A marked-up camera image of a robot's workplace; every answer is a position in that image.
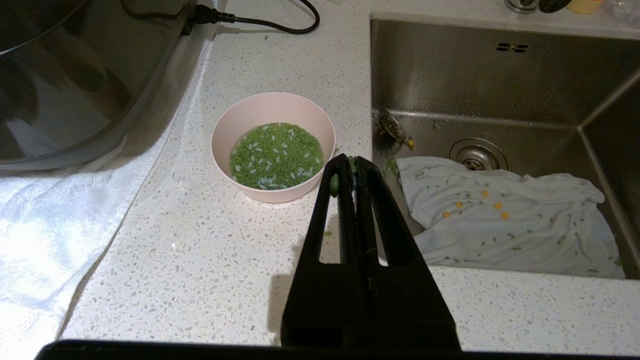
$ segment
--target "stainless steel sink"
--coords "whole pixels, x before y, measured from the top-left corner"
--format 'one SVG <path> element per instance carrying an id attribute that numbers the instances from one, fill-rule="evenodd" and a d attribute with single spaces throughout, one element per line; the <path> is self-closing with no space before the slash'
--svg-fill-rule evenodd
<path id="1" fill-rule="evenodd" d="M 640 41 L 374 19 L 371 52 L 379 167 L 451 156 L 474 169 L 589 179 L 605 193 L 599 208 L 627 277 L 640 279 Z M 380 134 L 380 109 L 412 136 L 412 151 Z M 387 182 L 421 232 L 392 172 Z"/>

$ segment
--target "terrazzo countertop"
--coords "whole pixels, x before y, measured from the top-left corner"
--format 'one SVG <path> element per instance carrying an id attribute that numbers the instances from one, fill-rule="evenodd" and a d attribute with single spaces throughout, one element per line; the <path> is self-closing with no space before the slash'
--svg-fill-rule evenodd
<path id="1" fill-rule="evenodd" d="M 372 17 L 640 38 L 601 11 L 517 15 L 502 0 L 312 0 L 320 28 L 302 36 L 224 24 L 170 139 L 62 338 L 274 344 L 316 191 L 255 202 L 215 170 L 218 117 L 261 92 L 300 94 L 332 117 L 338 146 L 371 157 Z M 231 0 L 243 17 L 307 26 L 280 0 Z M 337 233 L 336 218 L 327 228 Z M 430 267 L 465 350 L 640 355 L 640 282 Z"/>

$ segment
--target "power cord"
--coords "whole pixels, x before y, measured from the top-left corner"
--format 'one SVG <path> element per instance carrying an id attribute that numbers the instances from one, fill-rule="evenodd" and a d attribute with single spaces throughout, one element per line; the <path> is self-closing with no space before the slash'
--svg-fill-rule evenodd
<path id="1" fill-rule="evenodd" d="M 236 17 L 232 13 L 219 12 L 216 9 L 208 8 L 202 4 L 196 6 L 193 20 L 195 20 L 197 24 L 215 24 L 217 22 L 229 22 L 229 23 L 243 22 L 245 24 L 269 26 L 271 28 L 275 28 L 290 34 L 298 34 L 298 35 L 307 34 L 315 30 L 318 27 L 318 25 L 320 25 L 320 14 L 318 14 L 318 11 L 316 10 L 316 8 L 314 8 L 314 6 L 311 5 L 311 3 L 308 2 L 307 0 L 300 0 L 300 2 L 306 5 L 307 8 L 309 8 L 309 10 L 311 10 L 311 12 L 314 13 L 314 17 L 316 18 L 316 21 L 314 21 L 313 25 L 309 26 L 306 29 L 291 29 L 271 21 L 249 19 L 246 17 Z"/>

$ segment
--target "green rice grain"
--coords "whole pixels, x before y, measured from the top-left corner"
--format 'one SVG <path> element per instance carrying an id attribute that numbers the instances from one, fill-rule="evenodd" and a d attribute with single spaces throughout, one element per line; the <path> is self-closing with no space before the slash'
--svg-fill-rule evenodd
<path id="1" fill-rule="evenodd" d="M 233 180 L 254 189 L 281 190 L 304 183 L 323 164 L 318 140 L 300 126 L 273 122 L 236 143 L 229 163 Z"/>

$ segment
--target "faucet base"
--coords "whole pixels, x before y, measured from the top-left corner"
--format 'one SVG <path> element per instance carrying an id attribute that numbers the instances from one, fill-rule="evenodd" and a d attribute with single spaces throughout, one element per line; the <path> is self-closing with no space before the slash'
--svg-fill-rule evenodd
<path id="1" fill-rule="evenodd" d="M 529 14 L 536 12 L 535 1 L 521 1 L 521 0 L 504 0 L 504 4 L 512 11 L 516 13 Z"/>

